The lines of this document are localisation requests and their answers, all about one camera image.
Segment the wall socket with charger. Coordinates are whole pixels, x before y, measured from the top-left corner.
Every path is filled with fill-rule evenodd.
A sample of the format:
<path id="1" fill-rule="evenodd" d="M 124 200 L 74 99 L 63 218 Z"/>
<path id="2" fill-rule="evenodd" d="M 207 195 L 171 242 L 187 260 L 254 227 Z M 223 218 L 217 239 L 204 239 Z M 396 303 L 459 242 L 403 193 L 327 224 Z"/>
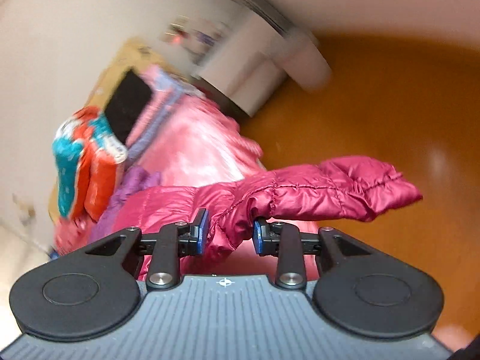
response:
<path id="1" fill-rule="evenodd" d="M 180 16 L 169 24 L 162 37 L 162 41 L 183 48 L 189 48 L 193 39 L 193 25 L 191 21 L 184 16 Z"/>

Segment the framed photo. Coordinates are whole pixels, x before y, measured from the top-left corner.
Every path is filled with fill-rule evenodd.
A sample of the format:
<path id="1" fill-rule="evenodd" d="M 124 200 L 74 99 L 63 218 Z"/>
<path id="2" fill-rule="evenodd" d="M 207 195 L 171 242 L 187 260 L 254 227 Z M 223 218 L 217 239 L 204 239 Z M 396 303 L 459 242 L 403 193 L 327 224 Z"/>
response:
<path id="1" fill-rule="evenodd" d="M 203 57 L 224 37 L 226 29 L 223 22 L 198 22 L 190 30 L 185 48 L 191 54 Z"/>

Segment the white nightstand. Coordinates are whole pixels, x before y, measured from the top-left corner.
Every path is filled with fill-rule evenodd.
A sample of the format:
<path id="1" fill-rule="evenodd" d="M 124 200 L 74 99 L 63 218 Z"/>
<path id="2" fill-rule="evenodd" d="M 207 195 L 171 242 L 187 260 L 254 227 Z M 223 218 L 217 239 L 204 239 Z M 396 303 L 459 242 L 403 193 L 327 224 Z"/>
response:
<path id="1" fill-rule="evenodd" d="M 285 80 L 272 59 L 273 43 L 281 35 L 266 20 L 245 14 L 193 74 L 211 97 L 252 117 Z"/>

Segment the magenta down jacket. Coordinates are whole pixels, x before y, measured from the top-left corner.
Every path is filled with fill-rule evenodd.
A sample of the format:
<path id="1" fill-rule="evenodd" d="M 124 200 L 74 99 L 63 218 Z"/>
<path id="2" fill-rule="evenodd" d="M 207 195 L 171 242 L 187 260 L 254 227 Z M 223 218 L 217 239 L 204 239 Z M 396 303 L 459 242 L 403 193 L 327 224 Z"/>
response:
<path id="1" fill-rule="evenodd" d="M 369 222 L 421 199 L 418 188 L 391 164 L 350 156 L 200 187 L 154 186 L 128 198 L 112 233 L 127 227 L 156 233 L 166 224 L 191 221 L 205 208 L 210 219 L 206 249 L 200 257 L 182 258 L 181 272 L 249 274 L 261 270 L 260 261 L 241 245 L 251 239 L 257 217 Z"/>

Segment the black folded garment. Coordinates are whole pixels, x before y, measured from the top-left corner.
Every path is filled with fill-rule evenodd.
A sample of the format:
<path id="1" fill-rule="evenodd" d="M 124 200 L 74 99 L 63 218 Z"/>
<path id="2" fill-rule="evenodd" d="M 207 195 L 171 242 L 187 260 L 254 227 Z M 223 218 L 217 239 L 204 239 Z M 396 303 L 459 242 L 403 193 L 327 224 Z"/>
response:
<path id="1" fill-rule="evenodd" d="M 116 138 L 125 144 L 137 118 L 151 100 L 151 87 L 129 69 L 113 92 L 104 109 L 104 115 Z"/>

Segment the purple down jacket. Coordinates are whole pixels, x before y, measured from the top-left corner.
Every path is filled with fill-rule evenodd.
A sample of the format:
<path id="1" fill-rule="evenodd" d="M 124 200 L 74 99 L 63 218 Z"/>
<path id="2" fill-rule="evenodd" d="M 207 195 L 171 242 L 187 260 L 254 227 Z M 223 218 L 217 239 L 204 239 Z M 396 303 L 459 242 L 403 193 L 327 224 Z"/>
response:
<path id="1" fill-rule="evenodd" d="M 89 235 L 89 243 L 98 241 L 113 232 L 120 209 L 132 195 L 161 184 L 159 172 L 150 173 L 141 166 L 132 166 L 124 174 L 120 186 L 110 197 L 106 210 L 94 225 Z"/>

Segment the yellow covered headboard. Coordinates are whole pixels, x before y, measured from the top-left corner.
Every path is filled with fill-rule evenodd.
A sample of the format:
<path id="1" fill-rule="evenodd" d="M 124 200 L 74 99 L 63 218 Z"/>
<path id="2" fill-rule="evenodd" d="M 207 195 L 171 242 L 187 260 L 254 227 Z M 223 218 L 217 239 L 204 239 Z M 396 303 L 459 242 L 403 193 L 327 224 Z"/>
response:
<path id="1" fill-rule="evenodd" d="M 104 109 L 128 70 L 134 69 L 134 72 L 140 75 L 151 64 L 158 65 L 166 72 L 176 73 L 173 66 L 141 38 L 129 38 L 98 77 L 85 107 L 92 106 Z"/>

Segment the teal orange folded quilt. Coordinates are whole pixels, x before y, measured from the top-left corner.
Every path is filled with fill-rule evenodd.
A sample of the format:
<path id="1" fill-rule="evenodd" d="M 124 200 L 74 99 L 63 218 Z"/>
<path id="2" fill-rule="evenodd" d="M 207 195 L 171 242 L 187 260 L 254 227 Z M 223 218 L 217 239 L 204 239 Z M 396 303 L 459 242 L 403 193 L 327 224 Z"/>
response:
<path id="1" fill-rule="evenodd" d="M 87 106 L 66 119 L 55 133 L 52 152 L 58 173 L 58 213 L 95 221 L 120 185 L 128 150 L 102 110 Z"/>

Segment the pink lavender folded blankets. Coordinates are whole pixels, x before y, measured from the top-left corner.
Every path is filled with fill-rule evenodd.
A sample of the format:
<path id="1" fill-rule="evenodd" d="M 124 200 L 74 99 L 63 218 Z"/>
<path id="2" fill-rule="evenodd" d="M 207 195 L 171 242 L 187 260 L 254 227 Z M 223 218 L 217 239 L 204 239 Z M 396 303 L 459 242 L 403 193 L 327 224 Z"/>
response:
<path id="1" fill-rule="evenodd" d="M 126 147 L 128 158 L 125 167 L 131 167 L 153 141 L 160 126 L 174 111 L 184 96 L 205 99 L 204 93 L 193 85 L 180 80 L 177 76 L 167 73 L 156 64 L 152 64 L 141 78 L 152 90 L 152 97 L 144 106 L 132 130 L 128 134 Z"/>

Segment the pink bed blanket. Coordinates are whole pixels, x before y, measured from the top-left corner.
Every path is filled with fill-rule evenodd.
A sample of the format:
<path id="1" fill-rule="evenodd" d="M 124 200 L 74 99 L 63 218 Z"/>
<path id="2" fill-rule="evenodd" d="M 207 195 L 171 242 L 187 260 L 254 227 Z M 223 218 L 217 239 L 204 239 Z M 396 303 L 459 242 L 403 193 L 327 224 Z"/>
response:
<path id="1" fill-rule="evenodd" d="M 184 96 L 131 167 L 159 172 L 162 186 L 200 187 L 263 171 L 262 155 L 260 146 L 241 136 L 238 124 L 212 102 Z M 124 164 L 123 177 L 128 169 Z M 89 244 L 98 220 L 84 213 L 76 219 L 59 216 L 55 222 L 54 248 L 67 254 Z"/>

